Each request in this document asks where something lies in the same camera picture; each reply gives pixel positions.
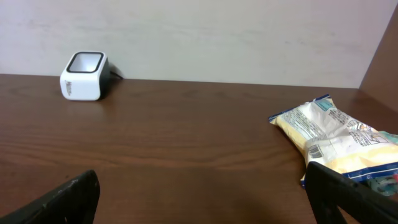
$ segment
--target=barcode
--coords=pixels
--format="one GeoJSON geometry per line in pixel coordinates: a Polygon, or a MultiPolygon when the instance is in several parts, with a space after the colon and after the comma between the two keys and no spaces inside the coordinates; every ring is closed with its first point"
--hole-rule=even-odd
{"type": "Polygon", "coordinates": [[[317,144],[309,147],[308,148],[308,153],[310,154],[310,156],[313,159],[317,159],[317,158],[321,158],[322,157],[322,153],[321,153],[321,151],[319,151],[319,147],[318,147],[317,144]]]}

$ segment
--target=wooden table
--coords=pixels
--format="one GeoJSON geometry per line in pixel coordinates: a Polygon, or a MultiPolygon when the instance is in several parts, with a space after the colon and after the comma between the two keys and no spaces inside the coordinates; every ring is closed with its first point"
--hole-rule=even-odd
{"type": "Polygon", "coordinates": [[[58,77],[0,75],[0,216],[94,169],[95,223],[315,223],[304,159],[267,117],[325,93],[398,133],[355,89],[123,80],[78,102],[58,77]]]}

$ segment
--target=food package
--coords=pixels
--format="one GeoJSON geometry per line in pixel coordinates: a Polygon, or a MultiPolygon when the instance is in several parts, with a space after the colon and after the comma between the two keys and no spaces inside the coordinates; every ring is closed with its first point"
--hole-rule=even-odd
{"type": "Polygon", "coordinates": [[[319,162],[355,181],[398,173],[395,136],[340,111],[330,95],[272,115],[268,120],[297,146],[306,165],[319,162]]]}

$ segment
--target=plastic bag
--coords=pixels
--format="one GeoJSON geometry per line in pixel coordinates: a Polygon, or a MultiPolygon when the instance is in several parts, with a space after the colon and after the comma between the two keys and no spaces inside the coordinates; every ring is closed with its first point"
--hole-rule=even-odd
{"type": "Polygon", "coordinates": [[[329,95],[268,120],[284,130],[306,165],[316,161],[355,181],[398,173],[398,145],[391,136],[340,111],[329,95]]]}

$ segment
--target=white wall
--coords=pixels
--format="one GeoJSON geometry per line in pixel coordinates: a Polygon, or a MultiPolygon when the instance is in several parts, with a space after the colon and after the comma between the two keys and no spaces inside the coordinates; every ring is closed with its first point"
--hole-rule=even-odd
{"type": "Polygon", "coordinates": [[[0,73],[359,87],[398,0],[0,0],[0,73]]]}

